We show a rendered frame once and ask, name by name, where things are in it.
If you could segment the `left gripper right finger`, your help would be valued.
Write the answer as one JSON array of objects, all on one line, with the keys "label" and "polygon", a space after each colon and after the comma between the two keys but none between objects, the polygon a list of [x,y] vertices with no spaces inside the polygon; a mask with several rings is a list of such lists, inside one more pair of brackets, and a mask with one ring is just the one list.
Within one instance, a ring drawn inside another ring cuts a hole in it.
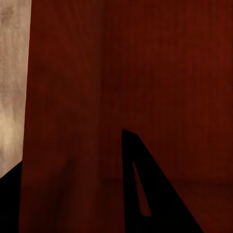
[{"label": "left gripper right finger", "polygon": [[[152,216],[143,216],[135,163]],[[122,130],[125,233],[204,233],[155,159],[135,133]]]}]

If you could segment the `storage box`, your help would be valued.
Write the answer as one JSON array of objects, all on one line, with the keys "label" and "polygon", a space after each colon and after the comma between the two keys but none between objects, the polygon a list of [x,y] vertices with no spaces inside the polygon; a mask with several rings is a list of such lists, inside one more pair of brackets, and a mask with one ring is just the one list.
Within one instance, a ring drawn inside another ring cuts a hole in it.
[{"label": "storage box", "polygon": [[233,233],[233,0],[32,0],[18,233],[125,233],[122,130]]}]

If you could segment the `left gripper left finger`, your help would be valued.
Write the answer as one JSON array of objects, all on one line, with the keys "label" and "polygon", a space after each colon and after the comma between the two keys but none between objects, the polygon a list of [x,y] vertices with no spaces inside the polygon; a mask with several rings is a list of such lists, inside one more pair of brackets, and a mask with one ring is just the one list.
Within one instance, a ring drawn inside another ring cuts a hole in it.
[{"label": "left gripper left finger", "polygon": [[0,233],[18,233],[22,161],[0,179]]}]

